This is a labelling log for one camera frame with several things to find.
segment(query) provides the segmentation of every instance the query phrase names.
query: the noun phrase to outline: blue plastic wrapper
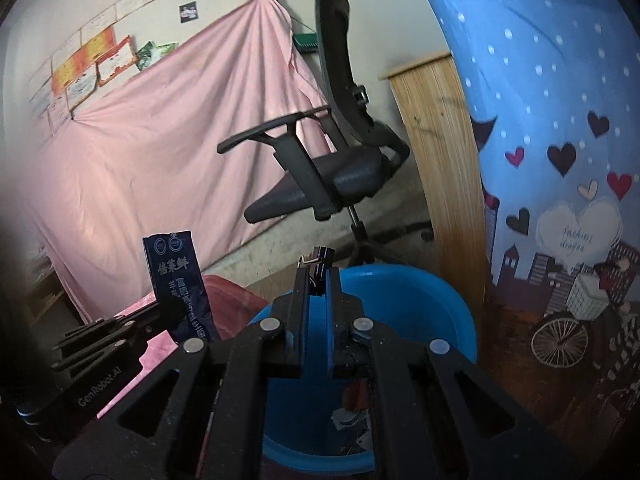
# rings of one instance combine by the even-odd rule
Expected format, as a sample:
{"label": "blue plastic wrapper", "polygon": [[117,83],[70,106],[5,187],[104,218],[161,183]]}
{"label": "blue plastic wrapper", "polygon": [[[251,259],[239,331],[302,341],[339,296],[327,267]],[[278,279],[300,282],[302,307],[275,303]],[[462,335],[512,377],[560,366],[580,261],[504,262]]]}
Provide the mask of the blue plastic wrapper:
{"label": "blue plastic wrapper", "polygon": [[156,300],[175,296],[188,308],[180,325],[169,330],[172,339],[178,344],[191,337],[209,342],[219,340],[191,232],[152,235],[142,238],[142,243]]}

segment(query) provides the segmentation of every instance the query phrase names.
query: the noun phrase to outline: chair backrest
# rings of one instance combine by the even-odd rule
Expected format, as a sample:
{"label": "chair backrest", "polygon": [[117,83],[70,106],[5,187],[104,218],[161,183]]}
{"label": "chair backrest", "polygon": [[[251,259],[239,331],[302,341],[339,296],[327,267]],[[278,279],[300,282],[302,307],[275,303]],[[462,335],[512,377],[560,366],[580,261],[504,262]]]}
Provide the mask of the chair backrest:
{"label": "chair backrest", "polygon": [[365,146],[393,150],[390,162],[393,171],[397,170],[409,156],[409,146],[386,124],[367,114],[365,89],[353,81],[347,46],[349,2],[316,0],[316,27],[325,94],[338,127]]}

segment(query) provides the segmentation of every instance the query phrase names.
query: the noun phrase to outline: white heart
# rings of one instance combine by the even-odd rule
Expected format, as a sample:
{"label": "white heart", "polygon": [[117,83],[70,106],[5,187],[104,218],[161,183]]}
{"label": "white heart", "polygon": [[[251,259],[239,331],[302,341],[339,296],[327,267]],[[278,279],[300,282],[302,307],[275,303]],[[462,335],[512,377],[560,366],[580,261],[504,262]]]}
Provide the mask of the white heart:
{"label": "white heart", "polygon": [[590,203],[578,219],[567,203],[555,204],[540,215],[536,226],[539,247],[569,273],[578,264],[605,259],[621,234],[618,206],[607,199]]}
{"label": "white heart", "polygon": [[580,186],[578,186],[578,194],[582,198],[587,199],[589,202],[591,202],[591,200],[594,199],[594,197],[596,196],[597,192],[598,192],[598,181],[597,180],[592,180],[591,183],[589,184],[588,188],[586,186],[583,186],[582,184],[580,184]]}

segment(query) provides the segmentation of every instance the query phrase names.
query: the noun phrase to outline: wooden top edge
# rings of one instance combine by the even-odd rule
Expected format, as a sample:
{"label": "wooden top edge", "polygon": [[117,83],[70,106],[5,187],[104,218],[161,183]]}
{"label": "wooden top edge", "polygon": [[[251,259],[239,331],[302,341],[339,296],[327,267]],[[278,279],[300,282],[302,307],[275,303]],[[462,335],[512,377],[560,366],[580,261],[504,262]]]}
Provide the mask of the wooden top edge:
{"label": "wooden top edge", "polygon": [[428,56],[424,56],[418,59],[414,59],[413,61],[410,61],[408,63],[404,63],[396,68],[394,68],[393,70],[390,70],[389,72],[385,73],[384,75],[380,75],[378,76],[378,80],[379,81],[384,81],[385,79],[389,79],[390,77],[396,76],[401,74],[402,72],[407,72],[408,70],[411,70],[412,68],[417,68],[420,65],[424,65],[427,63],[430,63],[432,61],[436,61],[439,59],[442,59],[444,57],[448,57],[451,56],[451,52],[449,50],[439,50],[437,52],[434,52],[433,54],[429,54]]}

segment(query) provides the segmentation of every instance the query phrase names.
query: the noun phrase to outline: silver screw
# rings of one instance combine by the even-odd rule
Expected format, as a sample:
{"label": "silver screw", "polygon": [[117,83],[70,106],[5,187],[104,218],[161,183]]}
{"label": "silver screw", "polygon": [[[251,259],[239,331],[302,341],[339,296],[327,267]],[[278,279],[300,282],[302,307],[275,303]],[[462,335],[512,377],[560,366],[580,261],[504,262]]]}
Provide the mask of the silver screw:
{"label": "silver screw", "polygon": [[354,320],[353,327],[360,332],[368,332],[373,328],[373,321],[368,317],[359,317]]}
{"label": "silver screw", "polygon": [[192,337],[182,344],[182,348],[187,354],[195,354],[204,348],[204,341],[198,337]]}
{"label": "silver screw", "polygon": [[260,328],[265,332],[277,330],[280,327],[280,320],[274,317],[266,317],[260,322]]}
{"label": "silver screw", "polygon": [[429,348],[434,354],[444,355],[449,351],[451,346],[444,341],[444,339],[434,339],[429,343]]}

